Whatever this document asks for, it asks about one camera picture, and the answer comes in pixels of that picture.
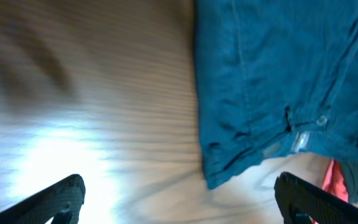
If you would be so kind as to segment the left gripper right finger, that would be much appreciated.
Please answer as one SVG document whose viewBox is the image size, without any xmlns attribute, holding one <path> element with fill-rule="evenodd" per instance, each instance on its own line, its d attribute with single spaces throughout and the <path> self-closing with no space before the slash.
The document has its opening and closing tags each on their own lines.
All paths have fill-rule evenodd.
<svg viewBox="0 0 358 224">
<path fill-rule="evenodd" d="M 274 185 L 284 224 L 358 224 L 358 208 L 313 184 L 283 172 Z"/>
</svg>

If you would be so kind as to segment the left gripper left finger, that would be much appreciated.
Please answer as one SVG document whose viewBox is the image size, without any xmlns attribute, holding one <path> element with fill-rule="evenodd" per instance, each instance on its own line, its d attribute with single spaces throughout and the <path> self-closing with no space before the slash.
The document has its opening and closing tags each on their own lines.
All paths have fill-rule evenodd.
<svg viewBox="0 0 358 224">
<path fill-rule="evenodd" d="M 85 202 L 82 176 L 72 174 L 0 213 L 0 224 L 77 224 Z"/>
</svg>

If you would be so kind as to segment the dark blue denim shorts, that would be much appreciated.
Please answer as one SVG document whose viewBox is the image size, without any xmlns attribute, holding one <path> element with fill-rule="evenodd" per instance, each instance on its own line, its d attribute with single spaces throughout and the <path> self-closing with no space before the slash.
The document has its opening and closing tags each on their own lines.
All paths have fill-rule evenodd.
<svg viewBox="0 0 358 224">
<path fill-rule="evenodd" d="M 358 167 L 358 0 L 197 0 L 194 59 L 209 189 L 299 152 Z"/>
</svg>

